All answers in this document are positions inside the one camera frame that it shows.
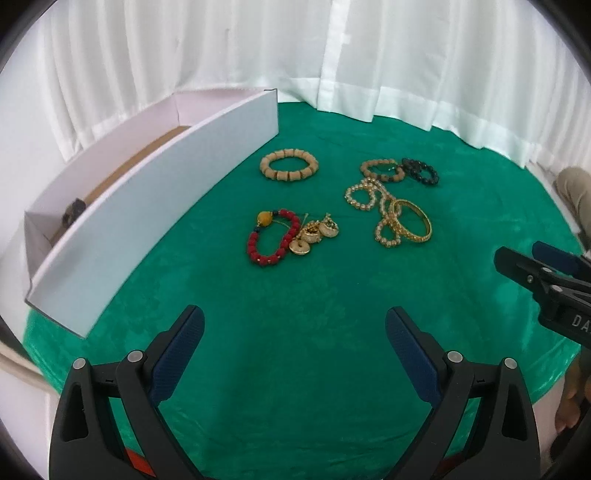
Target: blue gripper pad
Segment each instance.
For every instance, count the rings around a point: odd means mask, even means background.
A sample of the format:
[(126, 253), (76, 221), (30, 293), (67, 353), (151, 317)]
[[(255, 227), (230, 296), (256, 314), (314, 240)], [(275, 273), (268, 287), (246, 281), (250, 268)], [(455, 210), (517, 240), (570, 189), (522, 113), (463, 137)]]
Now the blue gripper pad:
[(544, 242), (536, 242), (531, 247), (532, 256), (538, 261), (574, 276), (579, 272), (579, 259), (575, 255), (564, 252)]
[(152, 387), (148, 394), (154, 407), (173, 395), (174, 389), (181, 380), (183, 372), (203, 336), (204, 329), (203, 311), (200, 308), (195, 308), (154, 365)]
[(386, 316), (386, 334), (419, 398), (437, 408), (441, 402), (437, 370), (394, 309)]

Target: red bead bracelet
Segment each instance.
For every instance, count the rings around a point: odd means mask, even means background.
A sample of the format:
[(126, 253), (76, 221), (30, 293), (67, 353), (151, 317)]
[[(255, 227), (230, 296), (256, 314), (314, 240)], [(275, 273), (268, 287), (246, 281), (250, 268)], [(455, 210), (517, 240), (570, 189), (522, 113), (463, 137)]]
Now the red bead bracelet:
[[(269, 226), (273, 221), (273, 217), (283, 217), (289, 221), (291, 221), (291, 228), (290, 230), (283, 236), (281, 239), (281, 243), (279, 248), (275, 251), (274, 254), (266, 256), (261, 255), (256, 250), (256, 243), (258, 242), (259, 233), (261, 233), (262, 229)], [(246, 253), (251, 260), (260, 265), (261, 267), (266, 267), (267, 265), (275, 265), (285, 257), (287, 253), (291, 241), (296, 237), (298, 232), (300, 231), (300, 219), (294, 212), (290, 212), (289, 210), (285, 210), (282, 208), (281, 210), (275, 210), (273, 212), (261, 212), (258, 214), (256, 218), (256, 227), (252, 231), (252, 233), (248, 236), (248, 243), (246, 245)]]

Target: screw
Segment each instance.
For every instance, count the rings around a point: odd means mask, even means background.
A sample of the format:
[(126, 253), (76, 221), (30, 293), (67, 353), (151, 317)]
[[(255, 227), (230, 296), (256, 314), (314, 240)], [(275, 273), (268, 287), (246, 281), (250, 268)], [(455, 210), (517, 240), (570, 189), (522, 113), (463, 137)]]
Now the screw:
[(77, 358), (76, 360), (74, 360), (74, 363), (72, 364), (72, 366), (74, 367), (74, 370), (79, 370), (80, 368), (82, 368), (85, 365), (86, 365), (86, 360), (84, 360), (83, 358)]
[(517, 362), (515, 360), (513, 360), (512, 358), (505, 358), (505, 366), (507, 368), (511, 368), (512, 370), (515, 370), (517, 368)]
[(144, 354), (142, 352), (140, 352), (139, 350), (134, 350), (133, 352), (129, 353), (129, 355), (127, 356), (127, 360), (134, 364), (136, 362), (139, 362), (143, 356)]
[(449, 352), (447, 354), (447, 358), (450, 362), (454, 362), (455, 364), (458, 364), (462, 360), (464, 360), (464, 357), (462, 356), (462, 354), (460, 352), (456, 352), (455, 350), (452, 350), (451, 352)]

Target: human hand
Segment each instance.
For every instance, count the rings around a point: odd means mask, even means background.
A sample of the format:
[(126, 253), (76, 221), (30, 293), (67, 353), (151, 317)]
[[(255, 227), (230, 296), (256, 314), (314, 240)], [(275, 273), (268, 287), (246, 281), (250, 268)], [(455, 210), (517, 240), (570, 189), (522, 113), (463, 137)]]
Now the human hand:
[(570, 364), (564, 375), (562, 399), (556, 411), (554, 425), (558, 433), (565, 428), (574, 427), (581, 416), (580, 403), (583, 396), (591, 402), (591, 377), (583, 378), (580, 366), (580, 354)]

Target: white curtain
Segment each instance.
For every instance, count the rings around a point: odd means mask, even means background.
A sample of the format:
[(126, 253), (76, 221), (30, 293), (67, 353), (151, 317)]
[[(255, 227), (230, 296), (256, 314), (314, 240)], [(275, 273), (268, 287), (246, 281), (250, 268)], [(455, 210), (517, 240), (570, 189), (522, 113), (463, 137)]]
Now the white curtain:
[(58, 0), (41, 22), (65, 160), (173, 91), (268, 86), (591, 170), (591, 86), (527, 0)]

